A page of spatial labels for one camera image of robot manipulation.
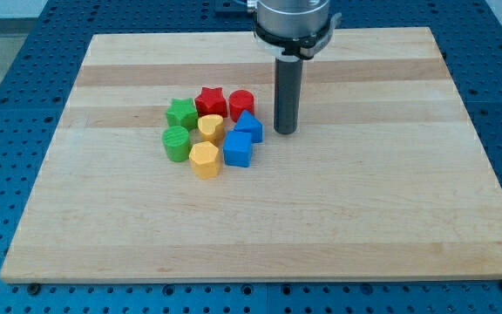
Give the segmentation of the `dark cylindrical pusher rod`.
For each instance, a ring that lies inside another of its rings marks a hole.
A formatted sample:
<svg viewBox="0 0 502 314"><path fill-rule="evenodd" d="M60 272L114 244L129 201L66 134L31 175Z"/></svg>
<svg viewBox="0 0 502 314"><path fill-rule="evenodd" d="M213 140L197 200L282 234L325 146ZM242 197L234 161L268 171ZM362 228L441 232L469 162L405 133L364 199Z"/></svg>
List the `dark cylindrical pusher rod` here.
<svg viewBox="0 0 502 314"><path fill-rule="evenodd" d="M294 133L298 127L302 84L302 61L275 61L274 129L280 134Z"/></svg>

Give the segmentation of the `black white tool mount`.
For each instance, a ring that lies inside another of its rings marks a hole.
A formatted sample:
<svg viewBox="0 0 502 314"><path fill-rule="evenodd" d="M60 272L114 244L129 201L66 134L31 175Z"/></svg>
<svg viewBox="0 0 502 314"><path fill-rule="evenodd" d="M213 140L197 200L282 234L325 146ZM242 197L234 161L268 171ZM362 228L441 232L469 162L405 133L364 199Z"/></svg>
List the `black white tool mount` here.
<svg viewBox="0 0 502 314"><path fill-rule="evenodd" d="M254 39L259 47L283 62L310 60L323 50L333 37L334 30L340 25L342 14L334 14L317 32L300 38L285 38L269 32L254 16Z"/></svg>

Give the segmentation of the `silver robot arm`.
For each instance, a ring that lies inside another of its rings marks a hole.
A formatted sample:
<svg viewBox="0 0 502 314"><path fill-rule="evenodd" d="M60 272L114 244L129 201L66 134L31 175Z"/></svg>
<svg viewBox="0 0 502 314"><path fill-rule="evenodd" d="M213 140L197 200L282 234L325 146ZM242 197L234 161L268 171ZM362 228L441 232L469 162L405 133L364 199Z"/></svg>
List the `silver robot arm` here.
<svg viewBox="0 0 502 314"><path fill-rule="evenodd" d="M329 0L247 1L257 44L275 57L274 130L298 128L303 63L330 42L342 14L331 14Z"/></svg>

